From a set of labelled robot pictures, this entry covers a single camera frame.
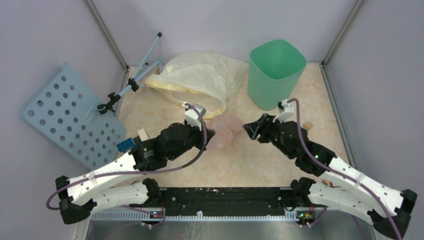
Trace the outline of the pink translucent trash bag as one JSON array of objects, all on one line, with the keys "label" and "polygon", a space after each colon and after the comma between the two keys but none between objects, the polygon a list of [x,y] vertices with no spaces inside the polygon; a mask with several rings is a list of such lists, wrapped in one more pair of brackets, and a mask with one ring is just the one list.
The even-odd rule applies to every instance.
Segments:
[{"label": "pink translucent trash bag", "polygon": [[228,111],[216,116],[206,126],[213,130],[215,135],[208,143],[209,150],[220,150],[231,143],[237,134],[243,131],[244,122]]}]

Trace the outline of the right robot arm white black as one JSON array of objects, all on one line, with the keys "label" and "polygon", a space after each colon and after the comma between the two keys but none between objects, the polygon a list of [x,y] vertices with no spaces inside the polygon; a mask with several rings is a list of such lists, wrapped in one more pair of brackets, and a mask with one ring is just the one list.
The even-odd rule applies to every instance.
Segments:
[{"label": "right robot arm white black", "polygon": [[271,143],[283,155],[295,160],[303,172],[335,184],[325,186],[307,177],[292,181],[293,200],[299,206],[309,203],[337,208],[362,219],[380,234],[402,239],[411,221],[417,194],[396,190],[368,177],[327,147],[313,142],[295,121],[279,121],[264,113],[243,125],[251,140]]}]

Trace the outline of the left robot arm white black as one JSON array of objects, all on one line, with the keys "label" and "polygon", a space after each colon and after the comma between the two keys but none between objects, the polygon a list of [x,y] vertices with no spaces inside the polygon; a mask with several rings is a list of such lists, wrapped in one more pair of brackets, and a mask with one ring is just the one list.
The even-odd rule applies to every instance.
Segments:
[{"label": "left robot arm white black", "polygon": [[146,178],[128,186],[119,184],[137,175],[155,174],[173,161],[197,148],[202,153],[215,131],[173,123],[155,138],[133,138],[134,146],[121,157],[79,177],[58,177],[55,185],[59,212],[66,225],[78,223],[91,214],[120,206],[154,207],[160,202],[161,190],[156,180]]}]

